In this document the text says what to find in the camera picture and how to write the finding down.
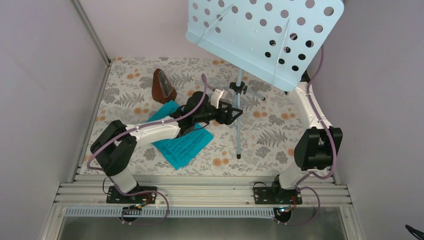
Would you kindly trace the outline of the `brown wooden metronome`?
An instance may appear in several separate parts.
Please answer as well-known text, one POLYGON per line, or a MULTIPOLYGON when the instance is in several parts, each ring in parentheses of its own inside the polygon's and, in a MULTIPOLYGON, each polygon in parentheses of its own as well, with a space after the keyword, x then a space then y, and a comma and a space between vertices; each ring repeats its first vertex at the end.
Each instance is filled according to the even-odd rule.
POLYGON ((151 94, 152 99, 161 104, 176 100, 177 91, 160 68, 157 68, 153 73, 151 94))

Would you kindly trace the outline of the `blue sheet music page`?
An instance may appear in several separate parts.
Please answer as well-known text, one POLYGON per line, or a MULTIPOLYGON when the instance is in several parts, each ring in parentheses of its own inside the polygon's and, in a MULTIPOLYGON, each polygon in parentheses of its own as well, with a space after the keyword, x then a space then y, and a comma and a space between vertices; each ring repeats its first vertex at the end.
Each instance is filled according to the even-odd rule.
POLYGON ((212 133, 196 124, 193 131, 182 137, 154 142, 153 147, 144 151, 143 157, 147 161, 153 161, 156 151, 159 151, 175 170, 179 170, 186 167, 213 138, 212 133))

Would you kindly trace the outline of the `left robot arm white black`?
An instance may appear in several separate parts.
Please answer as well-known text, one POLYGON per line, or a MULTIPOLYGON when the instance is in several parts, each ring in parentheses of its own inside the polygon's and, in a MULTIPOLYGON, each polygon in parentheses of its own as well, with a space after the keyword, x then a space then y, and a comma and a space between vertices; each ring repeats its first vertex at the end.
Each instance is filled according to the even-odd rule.
POLYGON ((128 168, 138 143, 151 144, 181 138, 193 132, 199 123, 216 121, 221 125, 231 125, 243 112, 229 102, 221 99, 213 102, 205 92, 196 91, 186 104, 159 120, 140 125, 112 121, 91 145, 91 159, 98 162, 98 169, 111 180, 119 196, 131 203, 139 197, 140 191, 128 168))

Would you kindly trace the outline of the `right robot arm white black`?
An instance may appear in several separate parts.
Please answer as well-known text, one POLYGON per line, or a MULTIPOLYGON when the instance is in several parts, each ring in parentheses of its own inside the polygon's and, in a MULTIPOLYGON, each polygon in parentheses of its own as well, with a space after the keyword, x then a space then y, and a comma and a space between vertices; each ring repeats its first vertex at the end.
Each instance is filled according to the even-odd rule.
POLYGON ((295 199, 300 193, 298 186, 308 177, 330 178, 343 139, 341 128, 334 127, 321 110, 308 73, 288 96, 299 111, 304 132, 294 148, 294 162, 271 185, 271 198, 278 204, 295 199))

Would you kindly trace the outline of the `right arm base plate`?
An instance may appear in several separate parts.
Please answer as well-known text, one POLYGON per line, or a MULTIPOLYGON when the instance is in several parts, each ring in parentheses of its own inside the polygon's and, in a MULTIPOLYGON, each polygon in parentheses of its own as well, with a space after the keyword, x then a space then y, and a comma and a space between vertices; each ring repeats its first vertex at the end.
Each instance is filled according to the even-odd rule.
POLYGON ((253 187, 256 205, 301 205, 302 195, 296 189, 282 189, 265 186, 253 187))

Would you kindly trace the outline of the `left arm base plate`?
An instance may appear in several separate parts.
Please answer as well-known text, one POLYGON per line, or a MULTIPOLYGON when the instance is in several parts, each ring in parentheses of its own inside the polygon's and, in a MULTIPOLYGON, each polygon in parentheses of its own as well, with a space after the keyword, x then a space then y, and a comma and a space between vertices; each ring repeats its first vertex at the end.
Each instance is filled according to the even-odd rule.
POLYGON ((126 204, 126 205, 146 205, 146 204, 155 204, 156 197, 158 194, 156 192, 157 187, 155 186, 139 186, 133 189, 130 193, 138 193, 143 191, 149 191, 148 193, 125 196, 122 195, 115 186, 110 186, 106 196, 107 204, 126 204))

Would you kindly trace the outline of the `light blue music stand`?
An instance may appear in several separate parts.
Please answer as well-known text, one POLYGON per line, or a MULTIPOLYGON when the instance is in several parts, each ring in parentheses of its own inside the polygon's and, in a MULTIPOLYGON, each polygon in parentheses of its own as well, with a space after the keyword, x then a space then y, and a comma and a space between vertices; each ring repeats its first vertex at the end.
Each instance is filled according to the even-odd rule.
POLYGON ((341 0, 190 0, 186 38, 298 95, 297 86, 344 12, 341 0))

